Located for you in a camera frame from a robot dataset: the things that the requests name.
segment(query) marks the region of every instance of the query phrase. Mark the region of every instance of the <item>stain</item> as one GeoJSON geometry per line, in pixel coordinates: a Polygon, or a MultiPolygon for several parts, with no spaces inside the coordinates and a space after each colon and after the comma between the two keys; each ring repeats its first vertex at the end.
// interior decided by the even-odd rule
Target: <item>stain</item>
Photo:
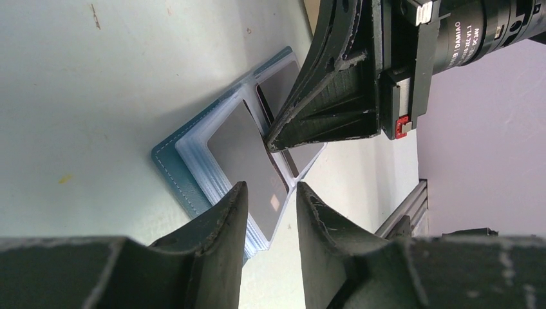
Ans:
{"type": "Polygon", "coordinates": [[[73,177],[74,177],[74,175],[72,175],[72,174],[66,174],[66,175],[64,175],[64,176],[59,180],[59,185],[62,185],[62,184],[65,184],[65,183],[69,182],[73,177]]]}
{"type": "Polygon", "coordinates": [[[97,12],[95,11],[95,7],[93,4],[91,4],[91,10],[93,11],[93,19],[95,20],[95,27],[100,30],[100,24],[99,24],[99,18],[97,17],[97,12]]]}

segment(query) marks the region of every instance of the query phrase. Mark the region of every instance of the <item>table surface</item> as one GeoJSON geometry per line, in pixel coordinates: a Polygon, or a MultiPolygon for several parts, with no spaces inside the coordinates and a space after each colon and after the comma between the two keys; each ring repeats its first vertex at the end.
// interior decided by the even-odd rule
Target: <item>table surface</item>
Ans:
{"type": "MultiPolygon", "coordinates": [[[[188,218],[149,152],[234,80],[311,41],[294,0],[54,0],[0,5],[0,235],[128,235],[188,218]]],[[[414,133],[328,145],[306,177],[375,230],[416,186],[414,133]]],[[[303,308],[294,197],[243,269],[241,308],[303,308]]]]}

